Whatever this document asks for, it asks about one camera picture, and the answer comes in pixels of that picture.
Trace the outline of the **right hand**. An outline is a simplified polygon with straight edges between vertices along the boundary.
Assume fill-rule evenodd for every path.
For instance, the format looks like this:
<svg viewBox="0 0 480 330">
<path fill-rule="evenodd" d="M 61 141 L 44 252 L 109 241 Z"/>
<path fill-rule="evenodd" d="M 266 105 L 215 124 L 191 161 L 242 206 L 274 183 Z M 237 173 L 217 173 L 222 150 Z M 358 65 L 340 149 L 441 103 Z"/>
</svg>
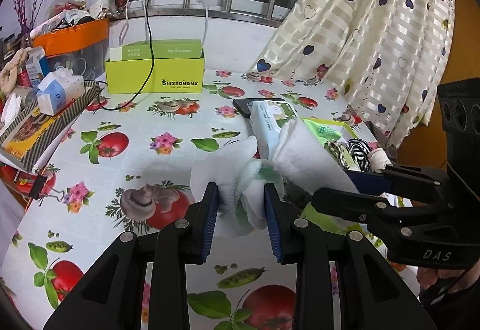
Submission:
<svg viewBox="0 0 480 330">
<path fill-rule="evenodd" d="M 435 270 L 430 268 L 418 267 L 416 279 L 423 290 L 436 284 L 439 280 L 449 280 L 460 277 L 463 271 L 460 270 Z M 467 290 L 479 278 L 479 263 L 476 263 L 450 290 L 449 293 L 455 293 L 461 290 Z"/>
</svg>

